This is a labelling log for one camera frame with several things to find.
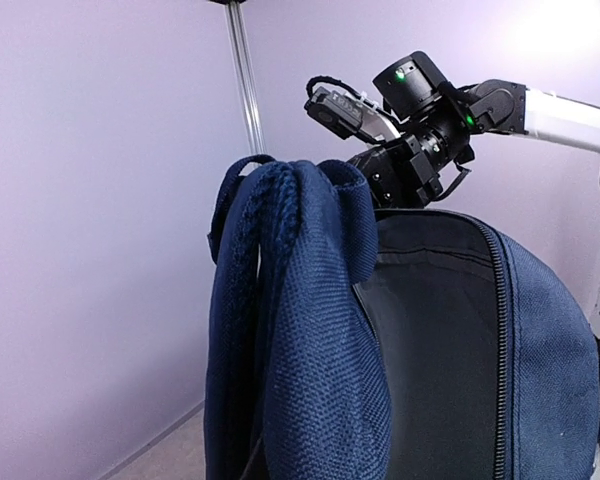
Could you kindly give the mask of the navy blue student backpack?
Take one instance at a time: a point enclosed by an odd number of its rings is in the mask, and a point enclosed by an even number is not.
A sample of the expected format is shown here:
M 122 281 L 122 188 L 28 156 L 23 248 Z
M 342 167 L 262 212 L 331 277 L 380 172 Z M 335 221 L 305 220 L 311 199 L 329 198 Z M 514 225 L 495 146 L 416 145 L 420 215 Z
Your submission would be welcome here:
M 210 479 L 587 479 L 598 348 L 556 274 L 351 164 L 235 162 L 209 235 Z

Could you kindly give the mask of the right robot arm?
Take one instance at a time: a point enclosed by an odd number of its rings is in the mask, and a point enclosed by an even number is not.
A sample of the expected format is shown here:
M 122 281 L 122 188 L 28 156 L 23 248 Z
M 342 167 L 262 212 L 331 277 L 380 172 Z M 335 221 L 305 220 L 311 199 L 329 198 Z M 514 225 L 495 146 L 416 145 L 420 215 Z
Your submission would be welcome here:
M 600 107 L 523 84 L 455 88 L 422 52 L 354 99 L 378 256 L 356 296 L 384 361 L 392 479 L 600 479 L 600 285 L 585 315 L 555 273 L 485 222 L 442 211 L 470 139 L 600 154 Z

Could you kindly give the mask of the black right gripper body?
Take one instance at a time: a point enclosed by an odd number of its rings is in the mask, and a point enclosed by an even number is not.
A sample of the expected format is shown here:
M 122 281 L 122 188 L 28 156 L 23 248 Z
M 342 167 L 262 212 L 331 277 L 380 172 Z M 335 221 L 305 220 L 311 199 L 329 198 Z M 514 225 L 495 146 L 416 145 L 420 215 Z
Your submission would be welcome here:
M 366 178 L 376 208 L 424 208 L 442 193 L 445 150 L 436 140 L 407 135 L 348 160 Z

